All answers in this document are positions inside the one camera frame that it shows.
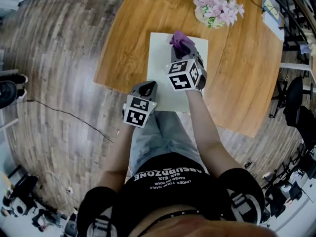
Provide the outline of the black studded choker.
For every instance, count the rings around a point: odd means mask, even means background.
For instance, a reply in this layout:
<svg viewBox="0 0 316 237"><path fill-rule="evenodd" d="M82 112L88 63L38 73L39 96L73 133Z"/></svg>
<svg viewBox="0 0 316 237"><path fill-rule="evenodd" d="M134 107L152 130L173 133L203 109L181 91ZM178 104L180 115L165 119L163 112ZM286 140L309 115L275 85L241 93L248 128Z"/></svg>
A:
<svg viewBox="0 0 316 237"><path fill-rule="evenodd" d="M159 217L158 219L154 220L145 230L143 230L138 237L143 236L144 234L147 233L147 231L153 227L154 225L156 225L157 223L164 221L166 219L169 218L174 218L174 217L178 217L178 216L183 216L183 215L201 215L200 211L197 209L189 209L189 210L182 210L182 211L177 211L177 212L173 212L173 213L169 213L166 214L164 216Z"/></svg>

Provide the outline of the wooden side table white legs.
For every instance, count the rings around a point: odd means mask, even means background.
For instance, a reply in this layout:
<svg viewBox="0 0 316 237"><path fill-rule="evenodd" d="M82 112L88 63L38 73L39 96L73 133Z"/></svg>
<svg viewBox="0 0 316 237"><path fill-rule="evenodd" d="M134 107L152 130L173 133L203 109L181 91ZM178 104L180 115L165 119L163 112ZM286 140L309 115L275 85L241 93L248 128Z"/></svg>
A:
<svg viewBox="0 0 316 237"><path fill-rule="evenodd" d="M297 60L300 63L281 63L280 68L282 69L292 69L303 71L308 73L314 83L316 84L316 44L300 44L295 42L283 44L283 52L292 52L296 51L298 54Z"/></svg>

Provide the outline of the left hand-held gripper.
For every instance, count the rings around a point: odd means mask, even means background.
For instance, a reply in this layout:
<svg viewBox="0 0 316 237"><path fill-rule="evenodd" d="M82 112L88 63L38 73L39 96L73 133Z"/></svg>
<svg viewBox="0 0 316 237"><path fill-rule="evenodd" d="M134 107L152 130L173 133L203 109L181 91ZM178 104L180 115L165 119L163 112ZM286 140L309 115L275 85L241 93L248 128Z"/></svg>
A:
<svg viewBox="0 0 316 237"><path fill-rule="evenodd" d="M156 81L138 83L133 86L132 93L128 94L123 105L123 122L135 127L144 128L157 107Z"/></svg>

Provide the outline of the white paper sheet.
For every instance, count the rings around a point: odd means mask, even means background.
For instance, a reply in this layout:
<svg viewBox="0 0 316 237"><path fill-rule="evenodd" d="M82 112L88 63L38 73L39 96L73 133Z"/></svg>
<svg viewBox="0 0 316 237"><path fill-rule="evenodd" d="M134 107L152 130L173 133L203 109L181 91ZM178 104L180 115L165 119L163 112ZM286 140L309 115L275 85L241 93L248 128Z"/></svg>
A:
<svg viewBox="0 0 316 237"><path fill-rule="evenodd" d="M174 91L166 75L166 66L171 63L171 48L169 44L172 34L151 33L147 80L158 84L155 101L157 111L189 112L186 91Z"/></svg>

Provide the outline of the person's right forearm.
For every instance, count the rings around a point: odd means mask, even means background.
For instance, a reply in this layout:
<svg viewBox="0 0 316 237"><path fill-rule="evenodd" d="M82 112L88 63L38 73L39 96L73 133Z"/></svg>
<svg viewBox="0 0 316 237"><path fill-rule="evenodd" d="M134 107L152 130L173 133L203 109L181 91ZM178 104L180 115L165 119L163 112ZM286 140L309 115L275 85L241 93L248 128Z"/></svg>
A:
<svg viewBox="0 0 316 237"><path fill-rule="evenodd" d="M200 92L188 90L186 95L197 149L208 172L219 177L230 169L241 168L241 165L223 146L217 127Z"/></svg>

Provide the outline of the pink flowers in pot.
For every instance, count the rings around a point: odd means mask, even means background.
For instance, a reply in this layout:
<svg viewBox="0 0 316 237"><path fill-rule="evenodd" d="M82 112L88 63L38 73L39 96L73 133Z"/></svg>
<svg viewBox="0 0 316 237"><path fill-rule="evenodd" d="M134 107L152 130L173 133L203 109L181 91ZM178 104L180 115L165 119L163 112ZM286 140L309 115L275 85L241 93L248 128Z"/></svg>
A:
<svg viewBox="0 0 316 237"><path fill-rule="evenodd" d="M243 17L243 4L236 0L193 0L196 19L209 28L233 25L238 16Z"/></svg>

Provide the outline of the black swivel office chair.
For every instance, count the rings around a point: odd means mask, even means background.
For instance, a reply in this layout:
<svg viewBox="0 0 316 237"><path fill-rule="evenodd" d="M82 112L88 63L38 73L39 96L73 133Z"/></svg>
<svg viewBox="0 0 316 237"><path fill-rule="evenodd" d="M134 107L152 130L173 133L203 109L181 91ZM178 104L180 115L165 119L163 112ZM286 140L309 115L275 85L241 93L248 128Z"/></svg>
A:
<svg viewBox="0 0 316 237"><path fill-rule="evenodd" d="M289 86L288 81L276 82L276 88L278 95L271 98L271 100L278 100L276 110L273 114L269 114L269 118L275 118L279 109L284 108L283 113L285 115L293 114L298 111L302 104L303 95L309 95L310 99L313 96L314 84L311 83L310 89L303 89L303 78L301 76L296 77Z"/></svg>

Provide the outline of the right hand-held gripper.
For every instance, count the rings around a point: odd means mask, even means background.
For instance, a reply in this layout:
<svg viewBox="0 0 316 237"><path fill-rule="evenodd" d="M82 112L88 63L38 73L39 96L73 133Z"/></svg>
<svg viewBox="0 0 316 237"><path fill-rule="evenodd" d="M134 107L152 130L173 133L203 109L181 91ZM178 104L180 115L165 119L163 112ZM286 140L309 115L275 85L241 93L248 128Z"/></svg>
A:
<svg viewBox="0 0 316 237"><path fill-rule="evenodd" d="M174 91L202 91L206 85L207 72L195 46L182 49L171 48L171 63L165 72Z"/></svg>

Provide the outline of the white flat box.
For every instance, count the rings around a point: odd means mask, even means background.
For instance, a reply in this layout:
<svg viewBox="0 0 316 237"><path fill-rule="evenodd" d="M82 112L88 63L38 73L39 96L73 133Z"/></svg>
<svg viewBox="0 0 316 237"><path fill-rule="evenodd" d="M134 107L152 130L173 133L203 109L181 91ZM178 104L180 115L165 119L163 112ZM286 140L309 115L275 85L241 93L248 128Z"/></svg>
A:
<svg viewBox="0 0 316 237"><path fill-rule="evenodd" d="M263 23L279 38L280 41L284 42L284 29L280 13L270 0L262 1L262 10Z"/></svg>

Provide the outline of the person's black printed t-shirt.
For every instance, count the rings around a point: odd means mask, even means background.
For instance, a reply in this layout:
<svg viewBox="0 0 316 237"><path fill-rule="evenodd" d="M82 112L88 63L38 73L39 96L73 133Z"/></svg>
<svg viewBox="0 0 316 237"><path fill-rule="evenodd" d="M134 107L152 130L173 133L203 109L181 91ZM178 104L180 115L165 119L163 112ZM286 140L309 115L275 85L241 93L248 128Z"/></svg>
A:
<svg viewBox="0 0 316 237"><path fill-rule="evenodd" d="M178 153L146 161L117 193L107 187L88 191L77 215L79 237L127 237L150 213L174 205L197 209L208 220L259 224L263 192L245 169L219 177Z"/></svg>

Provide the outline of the purple cloth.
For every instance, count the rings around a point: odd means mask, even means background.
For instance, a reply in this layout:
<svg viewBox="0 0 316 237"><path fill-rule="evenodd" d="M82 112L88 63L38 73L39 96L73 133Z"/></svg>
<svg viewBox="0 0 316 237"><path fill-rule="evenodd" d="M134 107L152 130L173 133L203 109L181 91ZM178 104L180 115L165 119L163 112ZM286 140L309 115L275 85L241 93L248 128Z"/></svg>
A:
<svg viewBox="0 0 316 237"><path fill-rule="evenodd" d="M195 43L181 31L174 32L169 44L182 52L186 52L189 47L195 46Z"/></svg>

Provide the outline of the person's left forearm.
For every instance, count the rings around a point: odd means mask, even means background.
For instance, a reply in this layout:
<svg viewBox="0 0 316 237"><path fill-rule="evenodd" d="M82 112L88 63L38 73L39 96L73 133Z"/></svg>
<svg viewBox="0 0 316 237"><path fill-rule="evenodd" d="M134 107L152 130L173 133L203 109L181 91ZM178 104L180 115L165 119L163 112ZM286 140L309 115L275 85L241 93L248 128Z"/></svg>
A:
<svg viewBox="0 0 316 237"><path fill-rule="evenodd" d="M124 186L134 129L134 126L121 124L114 144L106 156L104 170L97 187L107 187L118 193Z"/></svg>

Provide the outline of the person's grey trousers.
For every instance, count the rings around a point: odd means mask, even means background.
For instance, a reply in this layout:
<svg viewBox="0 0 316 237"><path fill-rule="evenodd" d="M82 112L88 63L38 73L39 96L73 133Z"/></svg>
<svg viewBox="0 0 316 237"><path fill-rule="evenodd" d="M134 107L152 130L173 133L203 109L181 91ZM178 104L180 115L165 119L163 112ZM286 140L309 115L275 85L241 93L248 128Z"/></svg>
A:
<svg viewBox="0 0 316 237"><path fill-rule="evenodd" d="M155 111L144 128L135 128L130 150L130 167L134 175L149 159L178 153L206 169L197 147L185 131L175 112Z"/></svg>

